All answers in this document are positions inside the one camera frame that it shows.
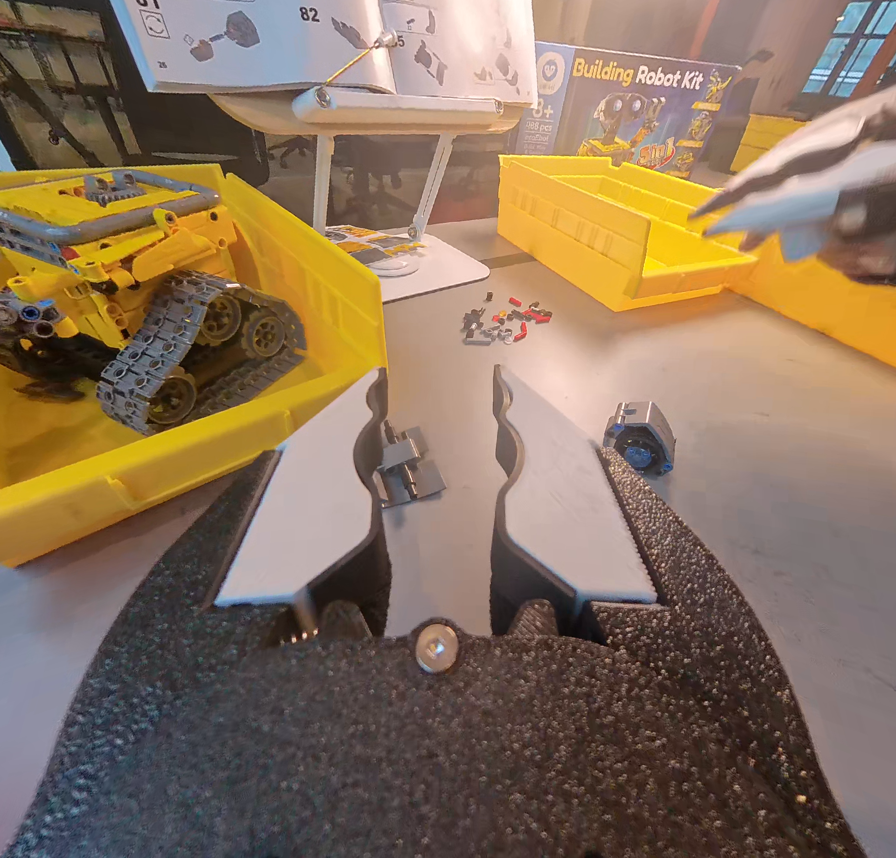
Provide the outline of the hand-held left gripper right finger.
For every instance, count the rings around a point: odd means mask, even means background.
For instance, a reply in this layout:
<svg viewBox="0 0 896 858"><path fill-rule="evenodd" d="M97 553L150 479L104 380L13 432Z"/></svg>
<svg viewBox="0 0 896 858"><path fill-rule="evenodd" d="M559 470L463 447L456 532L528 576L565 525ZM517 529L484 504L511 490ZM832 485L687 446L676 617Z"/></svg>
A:
<svg viewBox="0 0 896 858"><path fill-rule="evenodd" d="M510 605L656 605L648 571L594 441L523 379L494 367L497 494L492 586Z"/></svg>

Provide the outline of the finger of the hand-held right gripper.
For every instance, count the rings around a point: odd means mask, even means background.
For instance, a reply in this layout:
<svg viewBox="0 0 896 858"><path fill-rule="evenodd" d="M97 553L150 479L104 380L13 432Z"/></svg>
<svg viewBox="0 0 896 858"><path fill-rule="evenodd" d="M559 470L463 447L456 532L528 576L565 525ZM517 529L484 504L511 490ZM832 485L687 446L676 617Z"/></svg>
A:
<svg viewBox="0 0 896 858"><path fill-rule="evenodd" d="M723 190L701 206L702 217L712 217L704 237L737 236L738 250L756 254L777 238L782 257L802 261L850 261L852 247L833 226L839 193L830 188L804 190L788 185L765 189Z"/></svg>
<svg viewBox="0 0 896 858"><path fill-rule="evenodd" d="M786 180L817 173L848 158L867 142L890 139L890 90L847 102L816 118L731 177L714 197L692 211L703 217Z"/></svg>

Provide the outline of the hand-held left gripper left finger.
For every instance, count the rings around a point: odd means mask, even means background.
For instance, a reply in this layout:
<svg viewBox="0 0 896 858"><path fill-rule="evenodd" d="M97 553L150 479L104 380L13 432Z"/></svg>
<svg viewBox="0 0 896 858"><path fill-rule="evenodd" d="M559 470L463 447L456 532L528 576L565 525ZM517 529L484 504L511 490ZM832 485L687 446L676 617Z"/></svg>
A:
<svg viewBox="0 0 896 858"><path fill-rule="evenodd" d="M214 586L215 606L292 604L373 542L387 407L387 371L375 368L274 449Z"/></svg>

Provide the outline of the grey toy eye module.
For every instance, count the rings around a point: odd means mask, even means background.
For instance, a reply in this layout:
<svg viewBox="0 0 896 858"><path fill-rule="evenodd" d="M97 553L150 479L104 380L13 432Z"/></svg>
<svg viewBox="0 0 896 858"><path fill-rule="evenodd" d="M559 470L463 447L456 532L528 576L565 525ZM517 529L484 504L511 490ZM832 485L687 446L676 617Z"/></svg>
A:
<svg viewBox="0 0 896 858"><path fill-rule="evenodd" d="M602 446L640 474L659 477L674 467L676 438L652 401L619 403L605 426Z"/></svg>

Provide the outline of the pile of small toy pieces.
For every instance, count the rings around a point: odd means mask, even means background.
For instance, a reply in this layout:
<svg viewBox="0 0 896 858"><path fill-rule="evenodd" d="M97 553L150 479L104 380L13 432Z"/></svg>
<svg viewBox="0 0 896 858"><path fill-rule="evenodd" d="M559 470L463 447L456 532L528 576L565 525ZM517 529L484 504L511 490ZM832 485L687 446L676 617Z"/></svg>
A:
<svg viewBox="0 0 896 858"><path fill-rule="evenodd" d="M467 346L516 345L532 328L545 326L553 318L554 312L539 301L524 302L511 295L499 307L495 292L487 292L482 306L464 313L460 333Z"/></svg>

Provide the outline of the yellow plastic bin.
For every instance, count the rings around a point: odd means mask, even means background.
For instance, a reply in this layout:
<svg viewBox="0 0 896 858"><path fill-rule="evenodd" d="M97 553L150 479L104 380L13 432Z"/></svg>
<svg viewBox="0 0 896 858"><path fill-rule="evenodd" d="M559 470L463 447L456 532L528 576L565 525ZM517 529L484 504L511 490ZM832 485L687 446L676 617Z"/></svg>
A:
<svg viewBox="0 0 896 858"><path fill-rule="evenodd" d="M805 120L795 120L791 117L751 114L729 171L731 173L742 171L806 124Z"/></svg>
<svg viewBox="0 0 896 858"><path fill-rule="evenodd" d="M778 237L729 290L798 324L895 366L894 288L849 281L816 257L786 261Z"/></svg>
<svg viewBox="0 0 896 858"><path fill-rule="evenodd" d="M136 168L219 188L238 280L285 298L304 361L246 404L142 436L99 410L13 393L2 373L2 565L14 568L248 464L386 367L381 287L344 250L218 164Z"/></svg>
<svg viewBox="0 0 896 858"><path fill-rule="evenodd" d="M612 311L733 290L757 265L690 219L710 188L605 158L499 161L498 234Z"/></svg>

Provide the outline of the grey desk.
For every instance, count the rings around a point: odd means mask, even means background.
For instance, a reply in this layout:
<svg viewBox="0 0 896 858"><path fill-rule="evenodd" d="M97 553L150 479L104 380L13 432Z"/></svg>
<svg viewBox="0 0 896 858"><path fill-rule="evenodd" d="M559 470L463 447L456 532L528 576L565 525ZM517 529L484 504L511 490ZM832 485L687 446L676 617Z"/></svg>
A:
<svg viewBox="0 0 896 858"><path fill-rule="evenodd" d="M491 273L385 306L390 419L422 428L447 483L386 525L387 632L437 614L489 629L496 363L596 439L619 402L656 401L677 453L654 489L753 606L867 854L894 856L894 370L733 293L614 313L495 219L429 232ZM462 317L487 292L554 318L467 346Z"/></svg>

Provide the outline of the grey toy plate assembly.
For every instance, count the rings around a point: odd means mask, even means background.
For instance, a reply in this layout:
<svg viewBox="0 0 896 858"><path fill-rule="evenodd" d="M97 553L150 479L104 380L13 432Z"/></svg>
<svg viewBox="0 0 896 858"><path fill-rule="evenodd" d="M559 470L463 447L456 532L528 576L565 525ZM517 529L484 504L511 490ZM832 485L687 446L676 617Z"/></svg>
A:
<svg viewBox="0 0 896 858"><path fill-rule="evenodd" d="M376 471L383 508L426 499L446 487L422 430L398 431L388 419L384 421L383 457Z"/></svg>

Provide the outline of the blue robot kit box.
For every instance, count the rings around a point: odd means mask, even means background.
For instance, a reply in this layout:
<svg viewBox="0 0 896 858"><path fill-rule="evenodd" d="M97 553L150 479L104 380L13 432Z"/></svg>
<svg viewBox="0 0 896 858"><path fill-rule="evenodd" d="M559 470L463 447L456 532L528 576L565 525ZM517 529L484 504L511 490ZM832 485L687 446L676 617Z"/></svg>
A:
<svg viewBox="0 0 896 858"><path fill-rule="evenodd" d="M740 70L536 42L537 101L512 152L630 162L690 180Z"/></svg>

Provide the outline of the yellow sticker sheet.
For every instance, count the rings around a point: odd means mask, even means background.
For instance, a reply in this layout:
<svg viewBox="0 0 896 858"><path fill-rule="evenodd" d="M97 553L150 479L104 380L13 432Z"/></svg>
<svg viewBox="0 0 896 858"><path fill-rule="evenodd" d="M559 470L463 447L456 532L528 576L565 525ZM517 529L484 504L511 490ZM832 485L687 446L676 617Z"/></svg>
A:
<svg viewBox="0 0 896 858"><path fill-rule="evenodd" d="M328 226L324 235L362 265L379 265L376 269L404 269L408 263L396 259L425 247L424 242L409 236L390 235L356 225Z"/></svg>

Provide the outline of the yellow toy robot vehicle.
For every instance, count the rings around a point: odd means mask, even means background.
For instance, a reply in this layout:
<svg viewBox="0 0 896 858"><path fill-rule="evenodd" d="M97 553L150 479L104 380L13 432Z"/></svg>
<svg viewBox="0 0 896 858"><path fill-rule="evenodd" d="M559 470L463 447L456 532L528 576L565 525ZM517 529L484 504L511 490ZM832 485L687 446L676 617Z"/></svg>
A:
<svg viewBox="0 0 896 858"><path fill-rule="evenodd" d="M150 436L246 404L304 361L283 297L238 280L219 188L156 170L2 183L2 373L13 393Z"/></svg>

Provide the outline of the white wooden book stand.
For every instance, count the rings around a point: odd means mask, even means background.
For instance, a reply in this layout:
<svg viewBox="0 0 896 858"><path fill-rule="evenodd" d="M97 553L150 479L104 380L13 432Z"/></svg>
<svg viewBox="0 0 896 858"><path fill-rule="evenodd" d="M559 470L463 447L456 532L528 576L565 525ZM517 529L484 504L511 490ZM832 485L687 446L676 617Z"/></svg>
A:
<svg viewBox="0 0 896 858"><path fill-rule="evenodd" d="M426 183L408 227L418 248L409 255L375 261L383 304L454 288L489 276L470 255L425 231L444 172L459 135L505 133L533 105L530 91L521 102L497 98L431 97L365 91L335 84L337 75L304 91L214 93L210 98L230 117L271 135L313 136L315 191L313 228L326 234L334 140L344 135L437 135Z"/></svg>

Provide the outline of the white instruction booklet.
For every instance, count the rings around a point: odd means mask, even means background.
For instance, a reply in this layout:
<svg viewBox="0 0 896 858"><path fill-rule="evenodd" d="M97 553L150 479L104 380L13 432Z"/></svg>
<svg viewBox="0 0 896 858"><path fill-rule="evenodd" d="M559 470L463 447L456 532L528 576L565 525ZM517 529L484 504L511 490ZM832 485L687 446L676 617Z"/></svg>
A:
<svg viewBox="0 0 896 858"><path fill-rule="evenodd" d="M537 95L532 0L109 1L149 91Z"/></svg>

